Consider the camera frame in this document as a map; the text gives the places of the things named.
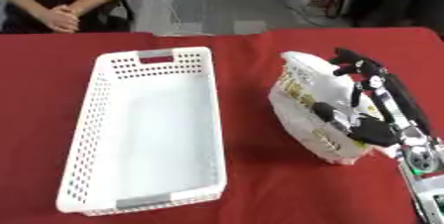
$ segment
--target wrist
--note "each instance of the wrist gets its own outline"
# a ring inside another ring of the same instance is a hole
[[[49,9],[45,7],[38,7],[33,10],[29,11],[29,14],[31,14],[34,18],[38,20],[43,20],[45,18],[45,15],[48,13]]]
[[[77,17],[82,16],[83,13],[84,13],[83,9],[82,9],[80,6],[76,5],[76,4],[71,4],[71,5],[69,5],[68,7],[69,7],[69,9],[71,10],[71,12],[72,12],[75,16],[77,16]]]

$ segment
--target gray carpet floor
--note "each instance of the gray carpet floor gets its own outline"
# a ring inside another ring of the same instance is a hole
[[[128,1],[137,15],[134,31],[156,35],[244,35],[280,28],[347,26],[342,20],[332,21],[301,14],[297,10],[300,0]],[[296,11],[285,8],[285,3],[296,8]],[[3,14],[0,14],[0,21],[3,18]]]

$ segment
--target table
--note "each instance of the table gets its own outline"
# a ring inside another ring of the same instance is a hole
[[[94,58],[103,53],[206,46],[214,52],[228,187],[219,201],[119,216],[56,212],[56,191]],[[373,154],[330,166],[280,126],[267,99],[280,52],[322,57],[345,47],[397,73],[444,135],[444,48],[413,29],[278,30],[261,35],[158,38],[150,34],[0,36],[2,224],[412,224],[395,163]]]

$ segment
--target plastic bag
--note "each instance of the plastic bag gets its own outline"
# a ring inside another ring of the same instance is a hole
[[[338,66],[318,56],[288,52],[282,57],[286,64],[269,98],[285,130],[330,164],[352,165],[370,152],[373,146],[354,141],[311,112],[315,102],[327,102],[351,115],[353,79],[348,75],[334,76]],[[383,119],[370,97],[364,94],[355,111]]]

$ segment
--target wire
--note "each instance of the wire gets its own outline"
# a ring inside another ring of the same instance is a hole
[[[164,4],[164,6],[170,11],[170,13],[172,14],[172,16],[174,17],[174,28],[175,30],[172,32],[167,32],[165,34],[162,34],[160,36],[183,36],[182,34],[189,34],[189,35],[195,35],[195,36],[208,36],[208,37],[212,37],[214,35],[212,34],[207,34],[207,33],[200,33],[200,32],[189,32],[189,31],[184,31],[181,29],[182,27],[182,21],[180,20],[180,18],[178,17],[177,12],[174,10],[173,6],[171,5],[171,3],[168,3],[167,0],[158,0],[159,2],[161,2],[162,4]]]
[[[298,16],[300,16],[300,18],[302,18],[302,20],[304,20],[305,22],[307,22],[308,24],[311,24],[313,26],[316,27],[328,27],[322,24],[318,24],[310,19],[307,18],[307,13],[305,12],[305,10],[300,6],[298,9],[291,7],[290,5],[288,5],[288,3],[286,2],[286,0],[277,0],[278,3],[280,3],[281,6],[283,6],[284,8],[291,10],[293,12],[295,12]]]

